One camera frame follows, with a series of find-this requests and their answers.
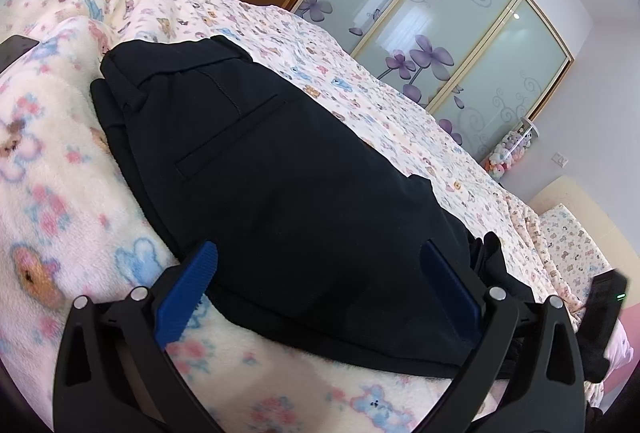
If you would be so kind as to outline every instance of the welt pocket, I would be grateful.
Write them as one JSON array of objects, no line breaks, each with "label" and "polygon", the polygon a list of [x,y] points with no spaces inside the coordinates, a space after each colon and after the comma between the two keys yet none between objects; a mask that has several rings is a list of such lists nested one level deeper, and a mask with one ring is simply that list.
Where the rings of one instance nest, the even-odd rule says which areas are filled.
[{"label": "welt pocket", "polygon": [[286,103],[285,99],[273,95],[257,108],[245,114],[237,122],[223,129],[216,136],[209,139],[194,151],[175,163],[175,167],[185,180],[189,180],[227,147],[249,133],[258,124],[262,123],[277,109]]}]

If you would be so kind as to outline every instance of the silver screw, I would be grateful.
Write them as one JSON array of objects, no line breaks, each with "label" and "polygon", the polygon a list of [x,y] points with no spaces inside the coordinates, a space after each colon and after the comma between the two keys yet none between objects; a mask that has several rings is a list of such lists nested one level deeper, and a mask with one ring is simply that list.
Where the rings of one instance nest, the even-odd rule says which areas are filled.
[{"label": "silver screw", "polygon": [[74,299],[74,307],[76,307],[78,310],[83,309],[84,307],[86,307],[86,304],[89,302],[89,298],[87,296],[78,296],[76,299]]},{"label": "silver screw", "polygon": [[562,306],[564,306],[564,302],[562,301],[561,298],[559,298],[558,296],[551,296],[549,298],[549,304],[553,307],[553,308],[562,308]]},{"label": "silver screw", "polygon": [[130,296],[133,301],[142,301],[148,294],[149,291],[146,289],[146,287],[135,287],[131,291]]},{"label": "silver screw", "polygon": [[504,299],[507,297],[507,292],[504,291],[504,288],[491,287],[489,289],[489,295],[496,301],[504,301]]}]

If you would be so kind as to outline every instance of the light switch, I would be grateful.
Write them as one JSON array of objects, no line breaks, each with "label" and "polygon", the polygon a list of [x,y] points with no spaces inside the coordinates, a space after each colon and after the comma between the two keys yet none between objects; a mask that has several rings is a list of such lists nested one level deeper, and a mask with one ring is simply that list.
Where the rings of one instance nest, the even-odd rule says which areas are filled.
[{"label": "light switch", "polygon": [[569,159],[561,153],[556,153],[551,160],[558,164],[561,168],[566,166],[566,163],[569,162]]}]

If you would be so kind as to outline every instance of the blanket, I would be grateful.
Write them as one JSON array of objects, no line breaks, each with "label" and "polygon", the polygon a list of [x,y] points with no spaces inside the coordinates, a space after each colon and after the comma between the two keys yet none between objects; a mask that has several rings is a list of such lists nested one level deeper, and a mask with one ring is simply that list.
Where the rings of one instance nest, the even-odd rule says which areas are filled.
[{"label": "blanket", "polygon": [[[398,170],[429,178],[438,202],[476,236],[496,232],[508,271],[537,301],[557,293],[572,313],[581,308],[535,213],[422,108],[289,12],[236,0],[0,0],[0,40],[12,34],[41,42],[0,75],[0,356],[48,424],[71,301],[120,299],[175,263],[124,183],[89,95],[104,53],[135,38],[231,38]],[[229,433],[408,433],[450,382],[283,347],[226,321],[207,299],[167,352]],[[502,390],[494,387],[481,415],[495,409]],[[601,392],[588,386],[593,400]]]}]

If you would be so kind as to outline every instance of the cream headboard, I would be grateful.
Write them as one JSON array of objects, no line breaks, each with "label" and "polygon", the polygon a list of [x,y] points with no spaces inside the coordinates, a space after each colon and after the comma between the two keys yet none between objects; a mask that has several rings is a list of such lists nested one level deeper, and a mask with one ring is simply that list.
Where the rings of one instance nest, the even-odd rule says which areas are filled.
[{"label": "cream headboard", "polygon": [[550,183],[529,202],[538,214],[558,204],[564,204],[573,213],[611,266],[629,278],[624,306],[640,303],[640,258],[616,224],[574,180],[566,176]]}]

